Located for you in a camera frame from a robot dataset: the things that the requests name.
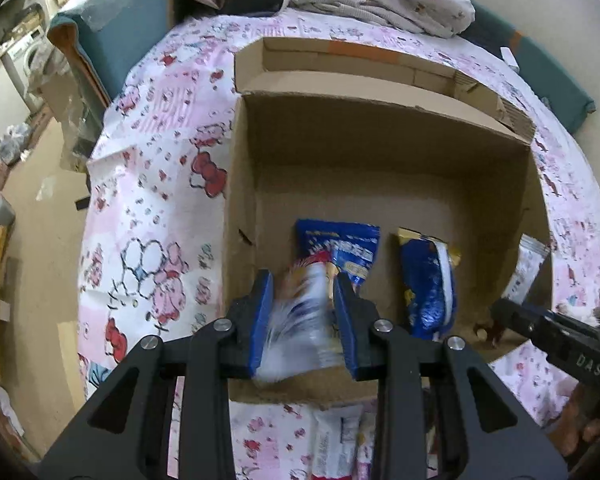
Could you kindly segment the white red snack packet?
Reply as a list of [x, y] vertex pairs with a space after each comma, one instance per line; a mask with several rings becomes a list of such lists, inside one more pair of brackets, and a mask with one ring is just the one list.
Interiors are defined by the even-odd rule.
[[274, 384], [343, 364], [332, 306], [336, 274], [330, 253], [321, 250], [279, 277], [257, 382]]

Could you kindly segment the white brown chocolate snack packet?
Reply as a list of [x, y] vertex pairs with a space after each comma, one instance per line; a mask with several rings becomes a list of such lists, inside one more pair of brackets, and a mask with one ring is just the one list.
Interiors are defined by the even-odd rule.
[[516, 266], [503, 290], [502, 298], [522, 304], [549, 254], [548, 246], [528, 234], [522, 234]]

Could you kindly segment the white red wafer packet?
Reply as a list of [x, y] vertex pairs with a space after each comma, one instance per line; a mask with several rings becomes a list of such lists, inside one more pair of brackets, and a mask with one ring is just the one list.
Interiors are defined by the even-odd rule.
[[352, 478], [362, 413], [362, 404], [329, 408], [315, 413], [312, 479]]

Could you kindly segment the blue yellow snack bag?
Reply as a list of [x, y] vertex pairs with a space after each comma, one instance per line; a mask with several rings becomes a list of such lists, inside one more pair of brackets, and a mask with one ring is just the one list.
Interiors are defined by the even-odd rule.
[[379, 226], [299, 219], [294, 228], [301, 258], [329, 263], [329, 270], [347, 274], [356, 292], [366, 282], [378, 253]]

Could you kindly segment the blue white snack bag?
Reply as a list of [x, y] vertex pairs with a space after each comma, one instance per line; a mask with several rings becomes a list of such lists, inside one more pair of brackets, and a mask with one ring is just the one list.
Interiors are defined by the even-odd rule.
[[455, 321], [460, 253], [440, 238], [405, 228], [398, 229], [398, 241], [407, 329], [414, 337], [438, 341]]

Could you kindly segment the pink cartoon bed sheet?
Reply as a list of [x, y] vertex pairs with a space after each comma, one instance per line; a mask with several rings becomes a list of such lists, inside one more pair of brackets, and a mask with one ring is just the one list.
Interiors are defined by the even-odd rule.
[[93, 393], [147, 334], [187, 336], [220, 312], [224, 200], [192, 166], [219, 172], [238, 98], [235, 53], [264, 37], [368, 44], [460, 70], [533, 120], [548, 208], [553, 304], [589, 318], [600, 294], [600, 187], [578, 144], [519, 76], [470, 42], [287, 10], [175, 26], [134, 67], [88, 165], [92, 198], [79, 264], [78, 359]]

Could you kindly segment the brown cardboard box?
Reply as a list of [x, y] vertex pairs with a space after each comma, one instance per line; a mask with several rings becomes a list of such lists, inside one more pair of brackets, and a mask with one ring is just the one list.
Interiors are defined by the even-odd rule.
[[234, 58], [238, 92], [224, 195], [223, 297], [261, 269], [282, 275], [299, 219], [376, 224], [380, 243], [361, 294], [406, 317], [396, 233], [460, 253], [453, 333], [487, 361], [521, 344], [474, 332], [512, 276], [523, 235], [548, 240], [532, 157], [533, 122], [456, 68], [381, 48], [263, 38]]

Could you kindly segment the teal cushioned chair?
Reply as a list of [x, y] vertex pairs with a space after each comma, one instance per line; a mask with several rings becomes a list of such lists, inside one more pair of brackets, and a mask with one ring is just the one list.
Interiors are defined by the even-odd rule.
[[47, 38], [68, 60], [87, 106], [102, 114], [174, 22], [173, 0], [69, 0]]

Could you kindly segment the white washing machine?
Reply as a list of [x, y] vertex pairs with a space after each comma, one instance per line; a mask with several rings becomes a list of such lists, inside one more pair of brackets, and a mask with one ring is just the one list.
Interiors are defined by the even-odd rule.
[[5, 70], [22, 96], [28, 92], [31, 63], [44, 40], [44, 30], [37, 27], [14, 41], [2, 56]]

